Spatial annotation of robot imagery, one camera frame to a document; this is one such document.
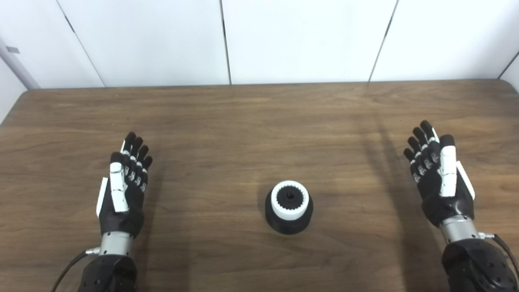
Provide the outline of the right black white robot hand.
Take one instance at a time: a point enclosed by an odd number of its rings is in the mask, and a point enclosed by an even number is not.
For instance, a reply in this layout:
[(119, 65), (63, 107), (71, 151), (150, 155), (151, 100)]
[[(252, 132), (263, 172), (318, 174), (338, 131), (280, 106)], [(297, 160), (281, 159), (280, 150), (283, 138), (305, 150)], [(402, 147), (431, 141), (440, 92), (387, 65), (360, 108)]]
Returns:
[(432, 124), (423, 120), (407, 142), (409, 147), (403, 154), (430, 223), (439, 227), (458, 215), (474, 219), (475, 190), (457, 158), (454, 137), (438, 135)]

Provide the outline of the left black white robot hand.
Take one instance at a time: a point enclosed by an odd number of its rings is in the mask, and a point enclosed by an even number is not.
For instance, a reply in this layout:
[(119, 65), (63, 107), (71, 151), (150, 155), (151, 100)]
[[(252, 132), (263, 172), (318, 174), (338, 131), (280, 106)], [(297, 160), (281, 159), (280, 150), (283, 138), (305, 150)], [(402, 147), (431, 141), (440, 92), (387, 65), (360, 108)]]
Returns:
[(109, 175), (103, 177), (96, 206), (101, 234), (125, 232), (137, 237), (144, 226), (144, 196), (152, 157), (150, 148), (134, 132), (110, 156)]

